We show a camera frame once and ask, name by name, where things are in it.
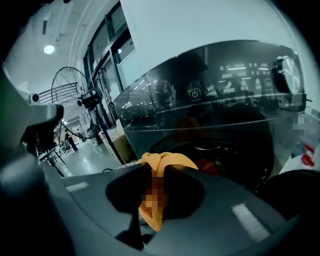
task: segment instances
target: power button symbol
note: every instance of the power button symbol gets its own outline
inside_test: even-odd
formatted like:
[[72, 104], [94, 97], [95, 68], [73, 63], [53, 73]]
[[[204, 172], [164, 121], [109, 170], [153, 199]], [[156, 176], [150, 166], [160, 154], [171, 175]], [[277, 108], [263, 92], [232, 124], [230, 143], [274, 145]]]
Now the power button symbol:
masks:
[[199, 88], [191, 89], [189, 90], [189, 97], [192, 101], [194, 100], [200, 100], [201, 98], [201, 92]]
[[198, 92], [197, 91], [193, 91], [192, 92], [192, 97], [194, 97], [194, 98], [198, 97]]

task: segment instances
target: red object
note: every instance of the red object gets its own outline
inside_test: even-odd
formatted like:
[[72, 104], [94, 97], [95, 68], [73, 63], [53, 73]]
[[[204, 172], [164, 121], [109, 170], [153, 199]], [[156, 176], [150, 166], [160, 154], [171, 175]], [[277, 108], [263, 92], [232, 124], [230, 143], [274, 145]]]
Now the red object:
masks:
[[306, 166], [314, 167], [315, 163], [312, 161], [311, 157], [307, 154], [307, 151], [312, 153], [312, 157], [313, 157], [315, 154], [315, 150], [307, 144], [304, 144], [304, 149], [306, 150], [306, 152], [301, 157], [302, 163]]

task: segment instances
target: control panel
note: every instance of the control panel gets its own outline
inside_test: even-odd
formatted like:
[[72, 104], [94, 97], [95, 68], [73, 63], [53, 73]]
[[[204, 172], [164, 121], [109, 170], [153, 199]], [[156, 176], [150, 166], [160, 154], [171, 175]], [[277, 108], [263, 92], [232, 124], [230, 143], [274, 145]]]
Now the control panel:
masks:
[[159, 113], [215, 103], [244, 103], [273, 112], [302, 110], [305, 92], [298, 54], [253, 40], [205, 45], [161, 63], [115, 100], [123, 120], [151, 120]]

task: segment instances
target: person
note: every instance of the person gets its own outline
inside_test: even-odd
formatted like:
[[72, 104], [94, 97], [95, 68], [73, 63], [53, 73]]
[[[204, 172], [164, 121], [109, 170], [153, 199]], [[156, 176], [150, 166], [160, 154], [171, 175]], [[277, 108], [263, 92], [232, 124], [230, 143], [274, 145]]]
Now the person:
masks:
[[64, 138], [66, 141], [68, 141], [71, 145], [71, 147], [73, 148], [74, 151], [77, 151], [78, 148], [74, 142], [74, 140], [72, 139], [72, 137], [70, 136], [70, 134], [68, 133], [68, 130], [66, 129], [65, 130], [65, 138]]
[[79, 138], [81, 138], [82, 142], [85, 142], [86, 139], [82, 137], [82, 133], [80, 132], [80, 129], [78, 128], [76, 131], [76, 135], [78, 135]]

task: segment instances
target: floor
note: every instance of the floor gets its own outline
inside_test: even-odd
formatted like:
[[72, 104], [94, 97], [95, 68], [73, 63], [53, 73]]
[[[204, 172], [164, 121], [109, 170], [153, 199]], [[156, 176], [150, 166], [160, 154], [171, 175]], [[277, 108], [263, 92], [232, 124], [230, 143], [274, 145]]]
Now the floor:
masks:
[[66, 177], [96, 174], [105, 168], [115, 169], [121, 165], [117, 159], [113, 159], [104, 144], [93, 146], [89, 142], [81, 142], [76, 146], [78, 151], [62, 155], [66, 165], [60, 160], [56, 164]]

